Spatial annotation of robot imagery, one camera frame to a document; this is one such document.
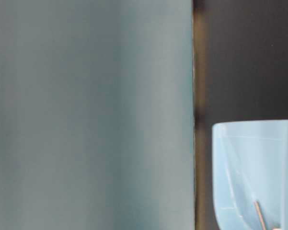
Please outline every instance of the teal wall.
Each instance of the teal wall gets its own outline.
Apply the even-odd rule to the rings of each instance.
[[[120,7],[122,229],[191,230],[191,1]]]
[[[191,3],[0,0],[0,230],[193,228]]]

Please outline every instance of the light blue plastic cup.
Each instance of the light blue plastic cup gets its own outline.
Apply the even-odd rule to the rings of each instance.
[[[213,126],[213,200],[222,230],[288,230],[288,120]]]

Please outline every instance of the dark background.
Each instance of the dark background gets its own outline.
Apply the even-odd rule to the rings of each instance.
[[[288,119],[288,0],[201,0],[194,7],[196,230],[217,230],[211,127]]]

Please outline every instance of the black wall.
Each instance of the black wall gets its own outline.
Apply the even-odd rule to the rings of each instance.
[[[211,127],[288,119],[288,0],[207,0],[205,129],[207,230],[212,205]]]

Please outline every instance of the metal rod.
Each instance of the metal rod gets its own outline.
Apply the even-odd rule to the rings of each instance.
[[[255,206],[255,210],[257,211],[257,214],[259,216],[259,219],[260,219],[260,222],[261,222],[261,226],[262,226],[262,230],[266,230],[266,225],[265,225],[265,222],[264,222],[264,219],[263,219],[263,215],[262,215],[262,212],[261,212],[261,209],[260,209],[260,206],[259,206],[259,202],[255,201],[254,202],[254,206]]]

